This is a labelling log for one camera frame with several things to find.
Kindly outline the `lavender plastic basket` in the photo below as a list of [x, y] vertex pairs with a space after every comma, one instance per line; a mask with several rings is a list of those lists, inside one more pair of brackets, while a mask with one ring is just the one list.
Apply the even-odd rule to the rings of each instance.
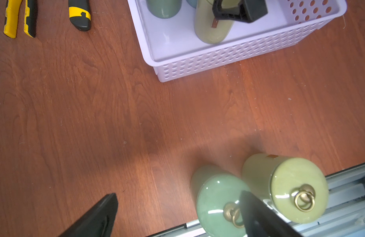
[[186, 1], [169, 19], [152, 15], [145, 1], [128, 4], [143, 58], [162, 83], [290, 47], [347, 11], [346, 1], [267, 1], [267, 16], [235, 22], [221, 43], [206, 44]]

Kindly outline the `yellow-green canister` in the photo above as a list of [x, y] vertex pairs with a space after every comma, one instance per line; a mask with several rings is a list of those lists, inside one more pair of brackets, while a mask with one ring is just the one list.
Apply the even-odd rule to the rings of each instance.
[[327, 180], [308, 159], [259, 153], [246, 159], [241, 175], [257, 198], [292, 222], [314, 222], [327, 208]]
[[198, 0], [194, 20], [195, 34], [208, 44], [222, 42], [234, 24], [233, 20], [216, 20], [212, 11], [213, 3], [214, 1]]

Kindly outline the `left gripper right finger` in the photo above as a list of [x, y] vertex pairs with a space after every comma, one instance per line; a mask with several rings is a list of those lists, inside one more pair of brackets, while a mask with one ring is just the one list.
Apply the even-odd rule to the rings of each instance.
[[242, 191], [239, 207], [249, 237], [301, 237], [289, 224], [249, 191]]

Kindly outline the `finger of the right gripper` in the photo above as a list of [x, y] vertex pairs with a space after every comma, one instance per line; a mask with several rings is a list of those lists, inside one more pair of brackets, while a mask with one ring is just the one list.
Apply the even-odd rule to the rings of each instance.
[[252, 23], [268, 14], [266, 1], [214, 1], [212, 11], [217, 20]]

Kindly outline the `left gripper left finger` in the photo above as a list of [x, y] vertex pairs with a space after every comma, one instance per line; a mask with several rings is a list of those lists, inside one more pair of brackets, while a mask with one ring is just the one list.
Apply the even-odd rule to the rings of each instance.
[[107, 194], [60, 236], [110, 237], [117, 210], [117, 195], [115, 193]]

